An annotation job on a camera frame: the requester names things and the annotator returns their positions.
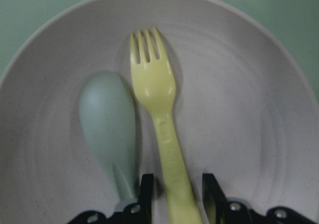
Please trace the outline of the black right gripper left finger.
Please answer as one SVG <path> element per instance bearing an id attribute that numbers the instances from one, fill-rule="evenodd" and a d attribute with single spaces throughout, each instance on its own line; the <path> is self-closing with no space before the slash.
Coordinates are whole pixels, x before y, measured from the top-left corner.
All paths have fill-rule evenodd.
<path id="1" fill-rule="evenodd" d="M 69 221 L 70 224 L 151 224 L 154 175 L 144 174 L 137 199 L 118 203 L 114 213 L 106 217 L 102 212 L 84 211 Z"/>

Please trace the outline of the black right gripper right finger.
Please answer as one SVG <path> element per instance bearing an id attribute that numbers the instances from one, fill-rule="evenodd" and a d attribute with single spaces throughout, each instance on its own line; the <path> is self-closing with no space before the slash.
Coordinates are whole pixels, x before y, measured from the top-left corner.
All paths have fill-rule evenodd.
<path id="1" fill-rule="evenodd" d="M 215 176 L 202 174 L 202 201 L 210 224 L 313 224 L 314 221 L 284 206 L 257 213 L 243 199 L 225 196 Z"/>

